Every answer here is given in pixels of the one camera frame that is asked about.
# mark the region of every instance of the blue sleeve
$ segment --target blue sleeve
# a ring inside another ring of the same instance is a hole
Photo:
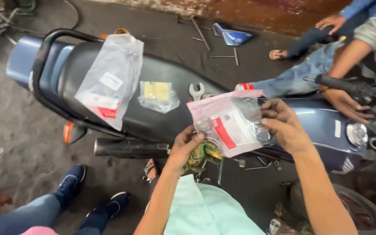
[[[352,3],[343,8],[343,10],[341,11],[341,15],[345,17],[345,19],[349,19],[352,16],[366,9],[369,5],[371,5],[374,2],[376,2],[376,0],[353,0]]]

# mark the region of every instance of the mechanic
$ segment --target mechanic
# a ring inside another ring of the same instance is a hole
[[[339,14],[322,19],[316,27],[307,31],[289,50],[272,50],[269,57],[273,60],[297,57],[307,48],[323,41],[327,35],[353,37],[353,31],[369,17],[376,14],[376,0],[353,0]]]
[[[263,89],[268,98],[285,95],[308,94],[320,89],[321,94],[340,112],[361,123],[368,123],[371,114],[360,111],[362,107],[346,92],[326,89],[318,84],[303,80],[304,77],[315,78],[319,74],[343,78],[362,60],[361,74],[366,79],[376,82],[376,15],[369,18],[355,30],[354,39],[347,47],[341,48],[342,42],[334,42],[311,53],[301,64],[294,66],[274,79],[253,83],[240,83],[237,89]]]
[[[86,176],[86,166],[70,168],[59,188],[25,206],[0,215],[0,235],[58,235],[50,226],[76,198]],[[121,214],[129,203],[126,192],[112,196],[106,204],[86,215],[75,235],[100,235],[108,220]]]
[[[262,115],[264,126],[294,158],[315,233],[358,234],[295,112],[281,99],[270,99]],[[154,190],[134,234],[265,234],[227,192],[196,183],[192,174],[181,177],[190,152],[204,139],[194,131],[190,126],[176,137],[160,175],[155,168],[147,173]]]

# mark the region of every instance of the pink plastic bag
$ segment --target pink plastic bag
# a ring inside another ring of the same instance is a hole
[[[234,91],[188,103],[196,130],[206,134],[225,157],[263,147],[270,138],[261,125],[262,90]]]

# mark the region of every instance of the light green shirt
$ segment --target light green shirt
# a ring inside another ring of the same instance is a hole
[[[212,185],[198,184],[190,174],[178,181],[164,234],[265,233],[227,192]]]

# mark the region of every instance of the wall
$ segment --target wall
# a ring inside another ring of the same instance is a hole
[[[96,0],[196,15],[298,36],[351,0]]]

